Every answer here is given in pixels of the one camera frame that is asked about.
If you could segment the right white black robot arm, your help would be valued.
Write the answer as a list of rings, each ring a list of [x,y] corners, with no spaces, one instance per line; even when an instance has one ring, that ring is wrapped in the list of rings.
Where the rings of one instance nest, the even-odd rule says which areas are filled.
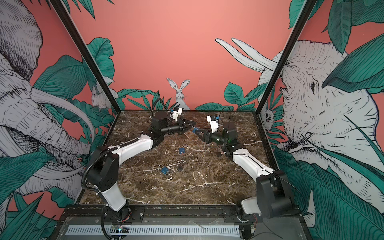
[[[226,157],[256,182],[257,195],[241,201],[241,210],[245,215],[270,219],[291,213],[295,209],[292,187],[286,174],[266,166],[254,157],[238,140],[234,123],[224,123],[221,132],[197,128],[194,128],[193,132],[204,143],[217,144]]]

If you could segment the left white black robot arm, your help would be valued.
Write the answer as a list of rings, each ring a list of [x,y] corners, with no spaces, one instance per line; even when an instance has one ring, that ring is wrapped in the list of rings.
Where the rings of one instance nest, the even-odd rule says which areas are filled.
[[[118,222],[131,218],[129,201],[119,188],[120,166],[136,155],[157,147],[166,135],[183,135],[196,125],[195,121],[184,119],[183,109],[165,109],[154,113],[151,110],[149,129],[125,143],[98,147],[92,154],[81,180],[81,187],[93,191],[102,199],[107,210],[112,211]]]

